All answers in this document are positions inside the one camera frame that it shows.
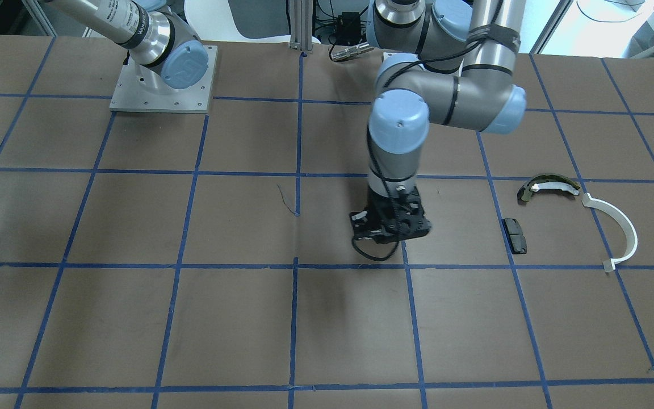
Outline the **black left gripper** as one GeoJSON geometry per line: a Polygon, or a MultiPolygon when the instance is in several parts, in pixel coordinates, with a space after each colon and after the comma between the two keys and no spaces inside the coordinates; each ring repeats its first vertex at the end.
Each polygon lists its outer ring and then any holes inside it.
{"type": "Polygon", "coordinates": [[[425,216],[417,188],[398,193],[397,197],[384,197],[368,189],[366,207],[351,212],[350,223],[353,239],[371,239],[378,244],[420,238],[433,227],[425,216]]]}

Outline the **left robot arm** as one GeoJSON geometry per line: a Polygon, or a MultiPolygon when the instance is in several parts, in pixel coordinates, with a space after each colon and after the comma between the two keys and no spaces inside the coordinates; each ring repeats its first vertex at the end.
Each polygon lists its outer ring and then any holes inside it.
{"type": "Polygon", "coordinates": [[[381,64],[367,122],[368,196],[353,241],[399,243],[431,225],[416,186],[432,124],[507,134],[523,119],[514,83],[524,1],[372,1],[367,39],[381,64]]]}

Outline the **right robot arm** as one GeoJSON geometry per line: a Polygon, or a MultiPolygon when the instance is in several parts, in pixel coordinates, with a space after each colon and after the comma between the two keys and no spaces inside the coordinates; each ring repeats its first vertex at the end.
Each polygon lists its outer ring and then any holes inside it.
{"type": "Polygon", "coordinates": [[[175,90],[195,85],[209,57],[195,29],[166,1],[48,1],[58,11],[129,52],[175,90]]]}

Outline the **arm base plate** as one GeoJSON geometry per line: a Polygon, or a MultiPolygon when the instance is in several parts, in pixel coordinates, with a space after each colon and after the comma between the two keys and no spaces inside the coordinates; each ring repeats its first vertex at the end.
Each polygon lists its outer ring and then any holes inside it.
{"type": "Polygon", "coordinates": [[[207,114],[211,101],[211,88],[215,77],[219,48],[206,44],[208,55],[205,75],[183,90],[167,85],[159,75],[129,58],[120,70],[109,108],[123,113],[179,113],[207,114]]]}

